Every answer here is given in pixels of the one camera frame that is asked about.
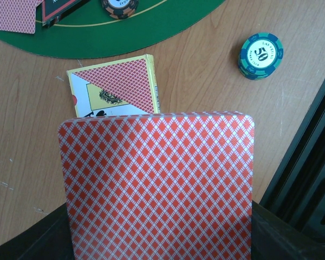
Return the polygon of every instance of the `poker chip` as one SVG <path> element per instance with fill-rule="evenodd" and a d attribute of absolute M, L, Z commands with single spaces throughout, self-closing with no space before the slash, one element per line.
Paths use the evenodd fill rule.
<path fill-rule="evenodd" d="M 123 20 L 135 13 L 139 0 L 102 0 L 101 3 L 110 17 Z"/>
<path fill-rule="evenodd" d="M 260 32 L 243 44 L 238 55 L 238 69 L 247 79 L 265 79 L 278 68 L 283 55 L 283 45 L 278 37 Z"/>

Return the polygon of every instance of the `white chip center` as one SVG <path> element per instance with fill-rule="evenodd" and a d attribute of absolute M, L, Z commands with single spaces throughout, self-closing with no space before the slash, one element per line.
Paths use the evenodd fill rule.
<path fill-rule="evenodd" d="M 276 55 L 276 47 L 270 41 L 258 40 L 249 46 L 247 58 L 253 67 L 263 69 L 274 62 Z"/>
<path fill-rule="evenodd" d="M 108 3 L 115 8 L 123 8 L 128 5 L 130 0 L 108 0 Z"/>

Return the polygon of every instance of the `poker table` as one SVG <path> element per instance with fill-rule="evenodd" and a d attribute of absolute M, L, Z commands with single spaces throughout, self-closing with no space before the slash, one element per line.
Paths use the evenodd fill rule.
<path fill-rule="evenodd" d="M 34 35 L 0 31 L 0 40 L 43 56 L 67 59 L 109 57 L 165 40 L 195 24 L 223 2 L 140 1 L 133 16 L 115 20 L 102 9 L 100 1 L 92 0 L 48 29 L 42 27 L 40 5 Z"/>
<path fill-rule="evenodd" d="M 167 0 L 140 13 L 158 3 L 140 0 L 126 21 L 101 15 L 91 23 L 112 23 L 92 26 L 97 33 L 71 26 L 89 24 L 77 12 L 63 26 L 44 30 L 37 22 L 36 35 L 0 32 L 0 245 L 66 201 L 57 139 L 60 123 L 75 117 L 66 71 L 143 54 L 154 56 L 163 113 L 252 116 L 252 195 L 260 202 L 325 79 L 325 0 Z M 237 57 L 258 32 L 278 36 L 284 58 L 267 79 L 251 81 Z"/>

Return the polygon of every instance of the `wooden table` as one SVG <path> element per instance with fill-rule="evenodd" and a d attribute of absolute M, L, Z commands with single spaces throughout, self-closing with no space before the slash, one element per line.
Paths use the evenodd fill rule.
<path fill-rule="evenodd" d="M 269 78 L 237 69 L 243 42 L 284 45 Z M 325 77 L 325 0 L 227 0 L 182 33 L 96 60 L 40 57 L 0 41 L 0 245 L 65 202 L 58 125 L 75 117 L 66 70 L 153 54 L 162 112 L 240 111 L 256 123 L 253 199 L 260 201 Z"/>

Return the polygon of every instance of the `green poker mat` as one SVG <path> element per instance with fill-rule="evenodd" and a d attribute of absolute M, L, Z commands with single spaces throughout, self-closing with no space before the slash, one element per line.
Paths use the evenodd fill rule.
<path fill-rule="evenodd" d="M 140 0 L 135 15 L 114 20 L 91 0 L 46 29 L 37 8 L 34 35 L 0 31 L 0 40 L 25 51 L 65 59 L 129 53 L 163 41 L 195 24 L 224 0 Z"/>

